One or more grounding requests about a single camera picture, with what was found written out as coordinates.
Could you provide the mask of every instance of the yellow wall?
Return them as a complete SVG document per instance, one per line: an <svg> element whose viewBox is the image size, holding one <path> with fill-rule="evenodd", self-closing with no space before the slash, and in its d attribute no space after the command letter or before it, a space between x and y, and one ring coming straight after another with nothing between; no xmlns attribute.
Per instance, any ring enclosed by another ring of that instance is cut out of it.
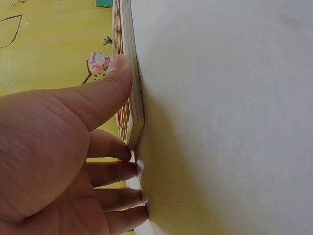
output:
<svg viewBox="0 0 313 235"><path fill-rule="evenodd" d="M81 85L92 52L112 55L111 38L112 9L95 0L1 0L0 95ZM115 119L101 129L117 135Z"/></svg>

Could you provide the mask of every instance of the pink cartoon character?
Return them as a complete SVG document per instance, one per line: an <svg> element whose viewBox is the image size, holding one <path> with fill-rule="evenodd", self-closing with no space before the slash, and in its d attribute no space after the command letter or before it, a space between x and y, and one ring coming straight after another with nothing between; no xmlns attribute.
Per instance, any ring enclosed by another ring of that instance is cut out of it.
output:
<svg viewBox="0 0 313 235"><path fill-rule="evenodd" d="M102 52L93 52L88 60L88 66L93 74L101 74L107 70L111 60L112 56L106 56Z"/></svg>

